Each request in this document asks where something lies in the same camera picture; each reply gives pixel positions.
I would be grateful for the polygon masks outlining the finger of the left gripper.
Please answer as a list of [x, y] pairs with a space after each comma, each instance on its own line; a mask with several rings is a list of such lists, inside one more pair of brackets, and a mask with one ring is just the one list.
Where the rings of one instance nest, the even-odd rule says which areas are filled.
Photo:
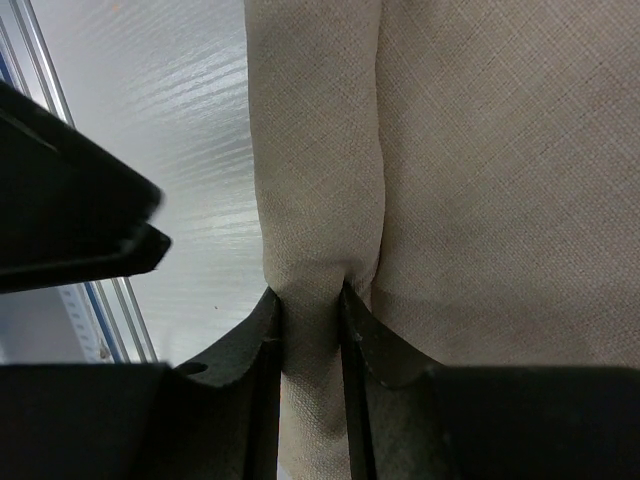
[[124, 253], [163, 200], [151, 181], [1, 87], [1, 270]]
[[146, 274], [157, 268], [171, 246], [166, 234], [149, 226], [124, 253], [6, 271], [1, 274], [1, 293]]

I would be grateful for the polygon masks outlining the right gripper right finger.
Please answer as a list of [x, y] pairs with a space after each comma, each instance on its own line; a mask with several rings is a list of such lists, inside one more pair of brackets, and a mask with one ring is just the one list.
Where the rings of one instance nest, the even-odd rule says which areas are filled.
[[636, 370], [445, 366], [350, 286], [339, 305], [353, 478], [638, 477]]

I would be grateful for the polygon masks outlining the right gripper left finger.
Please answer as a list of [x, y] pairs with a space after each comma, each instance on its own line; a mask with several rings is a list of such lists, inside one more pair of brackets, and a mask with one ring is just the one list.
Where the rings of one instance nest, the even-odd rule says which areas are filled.
[[273, 479], [280, 305], [191, 360], [11, 365], [1, 370], [5, 479]]

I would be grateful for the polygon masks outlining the beige cloth napkin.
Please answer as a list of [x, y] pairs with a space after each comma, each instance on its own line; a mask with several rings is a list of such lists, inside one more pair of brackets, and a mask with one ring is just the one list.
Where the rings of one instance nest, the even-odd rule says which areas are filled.
[[337, 300], [451, 365], [639, 363], [635, 1], [249, 1], [280, 461], [350, 475]]

